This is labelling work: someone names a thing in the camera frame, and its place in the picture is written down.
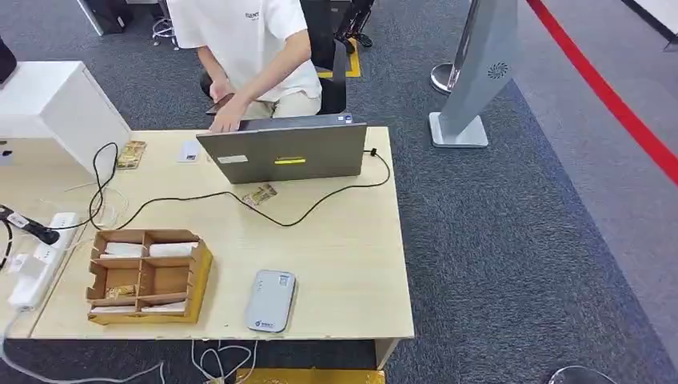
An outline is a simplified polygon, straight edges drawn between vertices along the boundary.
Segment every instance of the portable wifi router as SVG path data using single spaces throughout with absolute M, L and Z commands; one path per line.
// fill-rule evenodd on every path
M 257 272 L 245 312 L 247 327 L 263 332 L 282 332 L 287 326 L 295 284 L 296 278 L 288 272 Z
M 516 0 L 473 0 L 454 63 L 431 72 L 433 88 L 449 94 L 441 112 L 429 115 L 433 146 L 484 148 L 478 114 L 511 80 L 517 44 Z

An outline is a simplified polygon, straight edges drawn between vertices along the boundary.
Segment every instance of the person's hand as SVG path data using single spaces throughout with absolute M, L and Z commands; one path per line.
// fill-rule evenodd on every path
M 217 112 L 217 116 L 214 117 L 214 122 L 209 127 L 209 131 L 218 134 L 237 130 L 248 104 L 248 102 L 243 102 L 236 94 Z
M 219 100 L 223 99 L 227 94 L 234 94 L 235 88 L 231 85 L 231 82 L 228 78 L 217 78 L 212 81 L 212 85 L 209 86 L 209 96 L 212 98 L 216 104 Z

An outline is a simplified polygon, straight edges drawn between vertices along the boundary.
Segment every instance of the small packet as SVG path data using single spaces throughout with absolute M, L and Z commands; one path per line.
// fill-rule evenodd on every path
M 119 298 L 119 297 L 128 297 L 134 296 L 137 292 L 137 287 L 135 285 L 130 286 L 112 286 L 106 291 L 106 298 Z
M 118 157 L 118 164 L 116 167 L 119 170 L 132 170 L 139 166 L 142 160 L 142 155 L 146 150 L 146 142 L 130 141 L 125 144 L 122 149 L 122 154 Z
M 277 191 L 269 183 L 266 183 L 253 193 L 243 196 L 242 201 L 248 206 L 258 206 L 275 195 L 277 195 Z

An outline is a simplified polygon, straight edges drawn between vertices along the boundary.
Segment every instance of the white floor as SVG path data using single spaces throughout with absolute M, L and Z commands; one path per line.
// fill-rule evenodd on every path
M 633 0 L 664 26 L 678 34 L 678 2 L 676 0 Z

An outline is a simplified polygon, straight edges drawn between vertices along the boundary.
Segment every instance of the yellow mat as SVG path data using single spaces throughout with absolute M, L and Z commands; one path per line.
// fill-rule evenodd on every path
M 356 40 L 351 38 L 349 40 L 353 47 L 355 47 L 355 52 L 349 56 L 349 68 L 346 68 L 346 77 L 347 78 L 359 78 L 361 76 L 360 72 L 360 59 L 358 58 L 358 44 Z M 319 78 L 331 78 L 332 72 L 328 70 L 319 70 Z
M 249 369 L 237 370 L 236 382 Z M 247 384 L 386 384 L 384 371 L 374 370 L 278 370 L 255 369 Z

